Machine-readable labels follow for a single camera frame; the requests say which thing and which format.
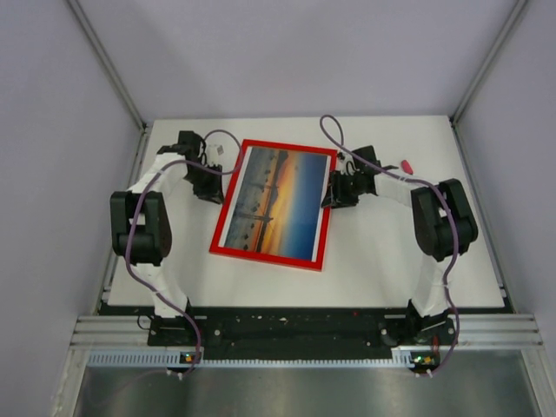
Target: red object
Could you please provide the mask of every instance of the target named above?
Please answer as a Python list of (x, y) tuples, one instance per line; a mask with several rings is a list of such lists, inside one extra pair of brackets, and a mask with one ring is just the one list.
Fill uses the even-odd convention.
[(405, 172), (406, 174), (409, 175), (413, 175), (414, 174), (414, 169), (411, 168), (411, 165), (409, 165), (409, 162), (407, 161), (407, 159), (404, 159), (401, 162), (401, 169), (403, 170), (403, 172)]
[[(330, 172), (334, 171), (336, 165), (335, 149), (324, 149), (324, 148), (316, 148), (312, 146), (293, 145), (290, 143), (264, 142), (264, 141), (245, 139), (243, 140), (242, 143), (242, 150), (245, 156), (247, 155), (247, 151), (249, 147), (271, 148), (271, 149), (278, 149), (278, 150), (292, 150), (298, 152), (308, 152), (312, 154), (322, 154), (322, 155), (330, 156), (330, 166), (329, 166)], [(246, 163), (248, 163), (247, 158), (243, 161), (243, 165), (245, 165)], [(232, 199), (234, 197), (235, 187), (237, 186), (240, 175), (243, 175), (244, 172), (245, 169), (242, 166), (241, 169), (239, 169), (232, 175), (232, 178), (228, 186), (228, 191), (226, 192), (226, 199), (224, 201), (224, 204), (222, 205), (220, 217), (218, 218), (218, 223), (216, 224), (215, 234), (210, 244), (210, 250), (209, 250), (210, 253), (249, 259), (253, 261), (263, 261), (263, 262), (275, 263), (280, 265), (287, 265), (287, 266), (297, 267), (297, 268), (315, 269), (319, 271), (322, 270), (322, 264), (324, 262), (324, 248), (327, 240), (328, 222), (330, 219), (330, 208), (325, 208), (322, 210), (320, 230), (317, 230), (316, 232), (317, 235), (315, 235), (315, 240), (316, 240), (316, 236), (318, 236), (318, 247), (317, 247), (317, 255), (314, 261), (290, 258), (286, 256), (279, 256), (279, 255), (268, 255), (268, 254), (255, 252), (254, 250), (243, 250), (238, 248), (227, 248), (225, 246), (221, 246), (220, 241), (222, 238), (222, 232), (224, 226), (226, 225), (226, 220), (228, 219), (228, 212), (230, 211), (230, 207), (232, 206)]]

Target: gray wall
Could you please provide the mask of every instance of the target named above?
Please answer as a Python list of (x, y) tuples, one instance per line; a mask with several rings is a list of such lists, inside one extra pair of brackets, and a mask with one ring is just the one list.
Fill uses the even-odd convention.
[(138, 133), (60, 0), (0, 13), (0, 415), (47, 415)]
[(556, 2), (531, 3), (461, 131), (511, 295), (556, 365)]
[(513, 0), (82, 4), (152, 120), (448, 114)]

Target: wall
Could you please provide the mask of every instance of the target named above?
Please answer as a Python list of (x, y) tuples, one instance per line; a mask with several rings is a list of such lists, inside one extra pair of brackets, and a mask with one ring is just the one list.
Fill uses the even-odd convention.
[(0, 415), (47, 415), (138, 132), (60, 0), (0, 13)]
[(556, 365), (556, 3), (534, 0), (461, 125), (516, 305)]
[(142, 115), (444, 115), (513, 0), (81, 0)]

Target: metal frame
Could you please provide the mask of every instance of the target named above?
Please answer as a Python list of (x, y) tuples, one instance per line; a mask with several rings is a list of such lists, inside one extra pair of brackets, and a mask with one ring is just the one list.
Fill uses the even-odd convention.
[[(137, 144), (135, 160), (128, 183), (133, 183), (138, 177), (142, 159), (144, 157), (149, 131), (139, 110), (135, 106), (131, 95), (119, 76), (115, 65), (103, 47), (98, 35), (92, 27), (79, 0), (65, 0), (71, 13), (78, 22), (83, 34), (86, 36), (93, 53), (104, 70), (106, 77), (112, 85), (116, 95), (122, 100), (137, 128), (141, 132)], [(513, 9), (507, 17), (500, 33), (496, 37), (491, 49), (488, 51), (483, 63), (466, 89), (450, 120), (453, 124), (454, 138), (460, 151), (464, 169), (472, 186), (473, 197), (479, 209), (480, 220), (486, 234), (487, 245), (501, 283), (502, 266), (496, 255), (489, 221), (481, 207), (480, 191), (468, 163), (465, 143), (461, 140), (458, 124), (465, 115), (477, 91), (485, 82), (490, 70), (495, 65), (500, 52), (507, 44), (508, 39), (515, 31), (519, 22), (525, 15), (529, 0), (516, 0)], [(106, 269), (103, 275), (102, 286), (95, 298), (92, 312), (96, 311), (104, 291), (109, 290), (110, 280), (116, 267), (116, 257), (108, 255)], [(148, 320), (142, 321), (143, 326), (148, 325)], [(133, 316), (82, 316), (77, 320), (76, 328), (69, 346), (68, 356), (64, 365), (63, 377), (57, 395), (53, 401), (51, 415), (57, 417), (71, 416), (75, 411), (77, 396), (81, 387), (84, 371), (89, 361), (90, 352), (99, 349), (116, 349), (119, 351), (152, 352), (152, 347), (147, 346), (148, 332), (141, 330)], [(539, 403), (543, 415), (556, 415), (556, 389), (552, 379), (552, 369), (544, 350), (543, 342), (539, 335), (534, 316), (531, 314), (462, 314), (461, 333), (459, 345), (456, 350), (520, 350), (523, 354), (531, 381), (532, 390)], [(407, 350), (418, 350), (418, 347), (398, 347), (395, 350), (403, 353)]]

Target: red picture frame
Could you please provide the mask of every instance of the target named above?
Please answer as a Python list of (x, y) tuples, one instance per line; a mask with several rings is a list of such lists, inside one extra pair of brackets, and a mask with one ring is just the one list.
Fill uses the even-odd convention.
[[(264, 152), (266, 153), (263, 153), (262, 149), (270, 149), (270, 150), (268, 151), (265, 150)], [(242, 151), (243, 154), (245, 155), (242, 163), (242, 167), (232, 175), (232, 178), (230, 180), (228, 191), (226, 193), (226, 198), (222, 206), (220, 216), (218, 218), (218, 223), (216, 224), (215, 234), (210, 244), (210, 250), (209, 250), (210, 253), (215, 255), (232, 256), (232, 257), (247, 259), (251, 261), (262, 261), (262, 262), (286, 265), (290, 267), (307, 268), (307, 269), (313, 269), (319, 271), (322, 270), (322, 265), (324, 262), (324, 249), (326, 246), (327, 233), (328, 233), (328, 223), (330, 220), (330, 208), (325, 208), (325, 209), (321, 208), (320, 202), (322, 201), (322, 197), (326, 192), (329, 173), (333, 171), (335, 168), (336, 153), (337, 153), (336, 150), (317, 148), (312, 146), (304, 146), (304, 145), (295, 145), (291, 143), (266, 142), (266, 141), (245, 139), (243, 140), (242, 143)], [(264, 161), (264, 159), (261, 158), (260, 156), (263, 155), (266, 156), (270, 155), (269, 160), (273, 163), (274, 170), (266, 169), (263, 172), (263, 174), (266, 175), (267, 178), (261, 180), (260, 183), (253, 184), (252, 182), (246, 182), (248, 178), (253, 177), (252, 175), (247, 177), (246, 172), (247, 173), (255, 172), (259, 177), (261, 176), (261, 168), (264, 167), (261, 166), (263, 162), (260, 161), (261, 160)], [(251, 156), (256, 156), (256, 157), (253, 158), (254, 162), (250, 164)], [(288, 161), (288, 158), (290, 160), (290, 163), (288, 165), (288, 173), (291, 172), (291, 175), (289, 177), (293, 177), (293, 179), (286, 177), (286, 173), (285, 173), (285, 169), (286, 169), (285, 165), (286, 162)], [(326, 160), (326, 168), (324, 169), (322, 168), (323, 160)], [(318, 178), (320, 173), (322, 173), (322, 178), (321, 178), (322, 186), (321, 189), (317, 191), (316, 189), (318, 187), (313, 186), (312, 184), (318, 183)], [(246, 188), (244, 188), (243, 186), (244, 182), (249, 184), (248, 186), (246, 186)], [(238, 195), (246, 195), (247, 191), (243, 191), (243, 190), (244, 189), (252, 190), (253, 187), (259, 189), (258, 193), (260, 193), (259, 194), (259, 198), (261, 199), (260, 201), (263, 201), (262, 195), (266, 193), (266, 197), (264, 197), (266, 199), (264, 200), (265, 201), (264, 208), (260, 208), (261, 203), (258, 202), (256, 203), (255, 207), (252, 208), (251, 210), (253, 211), (253, 214), (239, 213), (239, 211), (243, 211), (243, 208), (238, 209), (240, 205), (240, 201), (238, 200)], [(304, 227), (307, 226), (306, 228), (314, 230), (314, 240), (313, 240), (313, 247), (312, 247), (311, 254), (308, 252), (311, 249), (309, 245), (311, 234), (307, 233), (304, 235), (303, 230), (305, 229), (295, 228), (292, 225), (293, 223), (290, 224), (291, 222), (287, 226), (289, 227), (289, 232), (286, 233), (285, 235), (289, 236), (289, 240), (293, 239), (294, 242), (289, 246), (295, 247), (294, 249), (289, 248), (286, 252), (281, 251), (279, 255), (276, 255), (275, 253), (272, 254), (271, 250), (265, 251), (264, 248), (261, 247), (261, 241), (263, 239), (265, 240), (264, 243), (268, 243), (267, 241), (272, 239), (273, 238), (272, 236), (274, 234), (278, 234), (278, 232), (272, 230), (268, 234), (268, 236), (266, 236), (265, 228), (269, 224), (271, 224), (271, 222), (274, 222), (274, 220), (278, 219), (278, 217), (274, 217), (274, 218), (270, 217), (268, 212), (269, 210), (271, 209), (273, 210), (276, 206), (279, 205), (278, 199), (280, 198), (279, 195), (281, 193), (279, 193), (277, 190), (280, 187), (281, 189), (286, 189), (286, 191), (283, 191), (283, 193), (287, 193), (288, 191), (290, 192), (290, 194), (287, 195), (289, 197), (291, 197), (291, 193), (293, 192), (292, 190), (295, 189), (295, 193), (297, 193), (297, 195), (301, 194), (300, 197), (301, 199), (311, 198), (310, 204), (308, 204), (308, 206), (312, 208), (312, 210), (307, 210), (306, 206), (304, 205), (305, 202), (298, 203), (298, 205), (301, 205), (300, 206), (301, 208), (297, 211), (299, 211), (302, 216), (305, 217), (311, 216), (311, 219), (314, 219), (314, 212), (318, 211), (317, 214), (318, 222), (316, 223), (316, 226), (314, 225), (314, 223), (308, 222), (306, 220), (303, 220), (304, 223), (302, 223)], [(318, 208), (315, 207), (316, 193), (320, 193)], [(251, 204), (257, 201), (254, 199), (255, 197), (251, 198), (251, 196), (255, 194), (257, 194), (255, 191), (248, 192), (248, 197), (250, 198), (248, 202), (250, 202)], [(281, 199), (284, 202), (288, 202), (287, 212), (288, 212), (288, 219), (289, 219), (289, 217), (292, 217), (291, 205), (293, 203), (291, 203), (291, 201), (293, 199), (285, 198), (284, 194), (282, 194)], [(252, 243), (251, 245), (248, 245), (246, 243), (243, 248), (238, 248), (237, 243), (240, 239), (238, 236), (235, 237), (234, 239), (231, 239), (230, 242), (232, 242), (233, 244), (228, 244), (228, 239), (232, 235), (231, 234), (232, 226), (236, 225), (237, 223), (238, 226), (236, 229), (238, 229), (242, 225), (240, 223), (240, 220), (238, 220), (240, 219), (240, 217), (242, 222), (245, 221), (250, 222), (249, 226), (253, 230), (256, 229), (255, 224), (257, 223), (257, 227), (259, 231), (257, 232), (256, 237), (252, 238), (249, 237), (249, 234), (244, 233), (245, 232), (244, 223), (243, 223), (243, 229), (241, 229), (242, 233), (244, 233), (244, 235), (242, 235), (242, 238), (246, 240), (249, 239), (250, 242), (256, 241), (257, 242), (256, 245), (254, 243)], [(282, 221), (281, 219), (279, 222), (274, 222), (274, 223), (277, 223), (281, 226), (285, 224), (285, 222)], [(294, 239), (295, 236), (293, 236), (294, 238), (291, 237), (291, 235), (295, 235), (295, 234), (300, 235), (301, 239)], [(278, 246), (280, 246), (280, 248), (283, 247), (283, 239), (280, 239), (280, 244)]]

